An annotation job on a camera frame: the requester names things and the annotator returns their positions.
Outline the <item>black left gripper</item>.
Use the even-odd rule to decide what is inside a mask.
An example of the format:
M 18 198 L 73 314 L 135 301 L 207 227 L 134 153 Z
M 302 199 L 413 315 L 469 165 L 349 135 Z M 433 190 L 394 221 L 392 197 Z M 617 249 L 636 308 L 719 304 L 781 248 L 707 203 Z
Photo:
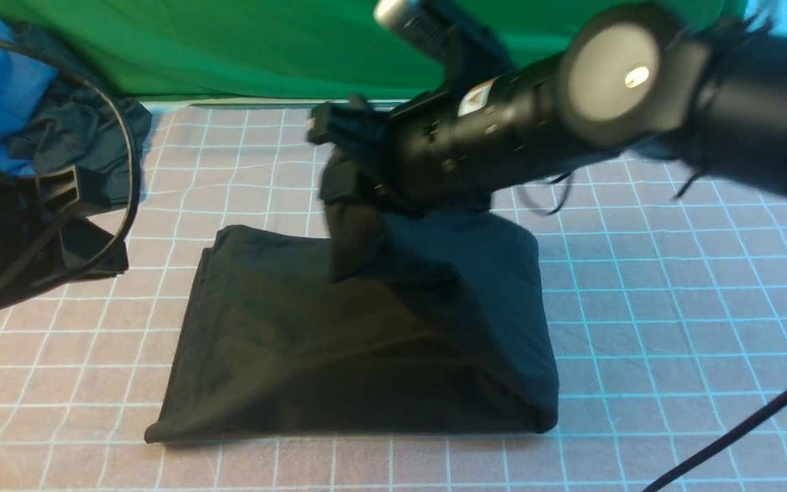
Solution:
M 81 166 L 12 176 L 0 170 L 0 301 L 30 299 L 63 284 L 118 277 L 129 268 L 124 241 L 78 274 L 113 239 L 87 219 L 61 228 L 50 220 L 109 212 L 107 179 Z

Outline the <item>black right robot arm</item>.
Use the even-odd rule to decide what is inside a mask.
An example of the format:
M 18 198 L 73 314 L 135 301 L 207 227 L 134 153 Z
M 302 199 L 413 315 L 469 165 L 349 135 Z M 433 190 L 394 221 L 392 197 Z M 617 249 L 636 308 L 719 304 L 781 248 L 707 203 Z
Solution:
M 445 78 L 388 111 L 360 96 L 310 111 L 307 140 L 350 160 L 326 174 L 326 202 L 375 195 L 418 215 L 627 149 L 787 198 L 787 38 L 765 27 L 698 31 L 660 3 L 619 4 L 518 68 L 452 1 L 381 1 L 374 17 Z

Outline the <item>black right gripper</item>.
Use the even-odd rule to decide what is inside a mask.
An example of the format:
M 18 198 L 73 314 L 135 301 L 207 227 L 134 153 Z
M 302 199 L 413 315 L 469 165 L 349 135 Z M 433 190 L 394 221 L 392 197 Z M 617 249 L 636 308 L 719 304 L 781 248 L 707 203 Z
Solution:
M 518 70 L 451 55 L 445 82 L 393 115 L 363 96 L 309 110 L 307 142 L 380 159 L 332 154 L 318 198 L 416 209 L 563 177 L 572 171 L 572 136 L 555 104 L 559 54 Z

